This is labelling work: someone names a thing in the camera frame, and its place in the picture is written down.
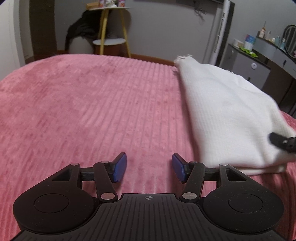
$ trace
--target ribbed black surface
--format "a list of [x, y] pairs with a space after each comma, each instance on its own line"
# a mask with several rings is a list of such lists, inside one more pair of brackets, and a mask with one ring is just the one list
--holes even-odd
[[59, 235], [23, 231], [14, 241], [283, 241], [269, 231], [238, 235], [209, 222], [196, 204], [183, 203], [173, 194], [123, 194], [103, 204], [95, 216], [77, 230]]

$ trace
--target white heater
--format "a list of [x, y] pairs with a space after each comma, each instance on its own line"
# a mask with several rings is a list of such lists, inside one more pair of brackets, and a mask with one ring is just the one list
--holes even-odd
[[229, 9], [230, 9], [230, 3], [231, 2], [229, 0], [225, 0], [223, 4], [223, 11], [220, 19], [219, 29], [218, 29], [217, 37], [215, 40], [214, 49], [211, 54], [211, 58], [209, 62], [209, 64], [211, 65], [216, 65], [217, 57], [220, 51], [223, 35], [226, 28], [227, 18], [228, 18]]

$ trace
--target white towel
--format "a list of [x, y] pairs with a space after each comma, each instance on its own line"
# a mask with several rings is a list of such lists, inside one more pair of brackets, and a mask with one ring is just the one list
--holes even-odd
[[247, 175], [283, 172], [294, 154], [278, 149], [268, 135], [294, 137], [276, 102], [243, 77], [190, 56], [178, 57], [200, 162], [230, 164]]

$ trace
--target metal pin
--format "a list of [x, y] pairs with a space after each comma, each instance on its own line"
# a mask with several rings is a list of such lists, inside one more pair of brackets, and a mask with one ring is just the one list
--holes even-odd
[[187, 200], [193, 200], [193, 199], [197, 198], [197, 195], [193, 192], [186, 192], [182, 195], [182, 197]]
[[105, 192], [101, 195], [101, 198], [104, 200], [111, 200], [111, 199], [115, 198], [115, 195], [110, 192]]

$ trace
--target yellow table leg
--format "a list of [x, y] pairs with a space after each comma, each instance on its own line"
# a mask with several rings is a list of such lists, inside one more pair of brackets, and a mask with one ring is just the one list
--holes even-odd
[[106, 35], [106, 27], [107, 27], [107, 20], [108, 20], [109, 9], [104, 9], [103, 11], [105, 13], [103, 13], [104, 14], [104, 19], [103, 19], [103, 26], [102, 26], [100, 55], [103, 55], [104, 54], [104, 42], [105, 42], [105, 35]]
[[105, 15], [105, 10], [102, 10], [102, 14], [101, 14], [101, 18], [100, 18], [100, 28], [99, 28], [98, 39], [101, 38], [104, 15]]
[[121, 18], [121, 25], [122, 25], [123, 36], [124, 36], [124, 39], [126, 40], [126, 50], [128, 52], [128, 57], [131, 58], [131, 52], [129, 50], [129, 45], [128, 45], [128, 35], [126, 33], [126, 26], [124, 24], [124, 18], [123, 18], [122, 9], [119, 9], [119, 12], [120, 12], [120, 18]]

